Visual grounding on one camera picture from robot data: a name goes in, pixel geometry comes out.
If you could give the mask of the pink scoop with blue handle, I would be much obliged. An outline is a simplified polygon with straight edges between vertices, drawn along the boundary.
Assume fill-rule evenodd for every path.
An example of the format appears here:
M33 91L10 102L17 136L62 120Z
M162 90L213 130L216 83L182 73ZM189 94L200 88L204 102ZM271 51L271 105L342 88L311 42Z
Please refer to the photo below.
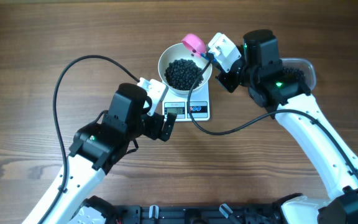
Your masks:
M195 34L187 34L182 40L182 44L196 57L211 59L214 56L208 52L208 46Z

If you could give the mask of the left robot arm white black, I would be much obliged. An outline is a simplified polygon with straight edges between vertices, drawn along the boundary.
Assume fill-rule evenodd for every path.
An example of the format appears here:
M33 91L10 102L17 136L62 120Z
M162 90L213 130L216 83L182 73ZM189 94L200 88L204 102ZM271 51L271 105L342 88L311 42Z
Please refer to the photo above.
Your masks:
M168 141L176 116L155 111L167 91L157 80L120 84L109 109L76 132L66 166L25 223L68 223L112 166L131 153L130 143L141 135Z

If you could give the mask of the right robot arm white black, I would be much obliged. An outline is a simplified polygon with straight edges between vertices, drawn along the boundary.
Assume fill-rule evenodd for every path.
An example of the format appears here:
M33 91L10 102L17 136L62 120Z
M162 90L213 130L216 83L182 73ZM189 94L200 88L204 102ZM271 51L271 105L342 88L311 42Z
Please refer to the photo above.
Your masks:
M242 45L217 33L207 50L227 91L239 86L267 116L282 125L317 170L328 201L295 194L280 202L285 223L358 223L358 157L319 108L312 90L313 65L302 58L282 58L271 30L248 32Z

